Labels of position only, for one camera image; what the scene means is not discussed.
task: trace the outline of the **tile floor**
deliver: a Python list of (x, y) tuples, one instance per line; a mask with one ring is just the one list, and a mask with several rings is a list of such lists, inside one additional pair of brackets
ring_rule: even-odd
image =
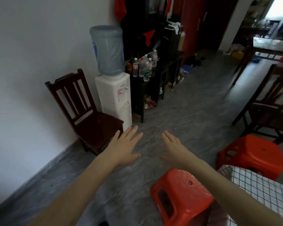
[[(169, 166), (158, 155), (164, 151), (161, 133), (168, 130), (198, 157), (214, 165), (216, 153), (237, 139), (243, 122), (231, 122), (250, 99), (272, 61), (250, 64), (230, 88), (238, 61), (219, 53), (206, 52), (203, 66), (160, 100), (158, 107), (145, 112), (144, 123), (135, 117), (134, 125), (144, 133), (135, 151), (142, 157), (133, 165), (111, 174), (87, 207), (78, 225), (162, 226), (160, 213), (150, 197), (150, 187)], [(0, 210), (0, 225), (26, 225), (66, 188), (94, 159), (78, 145), (47, 174)], [(283, 175), (279, 179), (283, 184)]]

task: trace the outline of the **checkered tablecloth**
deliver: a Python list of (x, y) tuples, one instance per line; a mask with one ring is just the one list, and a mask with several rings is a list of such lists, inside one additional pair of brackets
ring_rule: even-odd
[[(224, 165), (218, 172), (283, 217), (283, 185), (239, 167)], [(215, 201), (211, 207), (208, 225), (234, 226), (237, 224)]]

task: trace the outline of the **baseboard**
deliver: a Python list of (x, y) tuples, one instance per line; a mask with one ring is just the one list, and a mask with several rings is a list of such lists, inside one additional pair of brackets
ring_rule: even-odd
[(21, 185), (15, 192), (13, 192), (4, 202), (0, 204), (0, 212), (11, 205), (15, 199), (17, 199), (22, 193), (24, 193), (32, 184), (38, 181), (44, 174), (47, 173), (55, 164), (57, 164), (61, 159), (63, 159), (70, 152), (75, 151), (78, 147), (81, 147), (79, 140), (71, 144), (60, 154), (58, 154), (53, 160), (47, 163), (41, 170), (39, 170), (34, 176), (27, 180), (23, 185)]

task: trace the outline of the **hand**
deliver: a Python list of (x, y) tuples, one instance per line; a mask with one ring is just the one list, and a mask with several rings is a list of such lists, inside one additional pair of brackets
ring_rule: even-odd
[(108, 147), (101, 154), (104, 155), (105, 158), (108, 158), (115, 163), (115, 166), (127, 165), (134, 162), (141, 156), (141, 154), (137, 153), (132, 155), (132, 151), (136, 143), (143, 135), (143, 133), (140, 133), (138, 136), (130, 140), (136, 133), (137, 129), (137, 126), (135, 126), (133, 129), (131, 127), (127, 128), (120, 138), (120, 131), (118, 130)]
[(171, 167), (187, 170), (191, 164), (198, 164), (200, 161), (192, 152), (190, 152), (179, 139), (165, 131), (162, 133), (162, 139), (166, 145), (166, 154), (162, 154), (160, 158), (168, 163)]

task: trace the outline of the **chair seat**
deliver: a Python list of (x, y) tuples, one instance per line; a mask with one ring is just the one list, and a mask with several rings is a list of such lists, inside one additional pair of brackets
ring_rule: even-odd
[(76, 126), (76, 133), (87, 144), (100, 148), (124, 121), (102, 112), (93, 112)]
[[(272, 107), (257, 104), (250, 105), (248, 111), (253, 123), (259, 126), (283, 131), (283, 112), (279, 112)], [(275, 114), (275, 118), (268, 123), (269, 119)]]

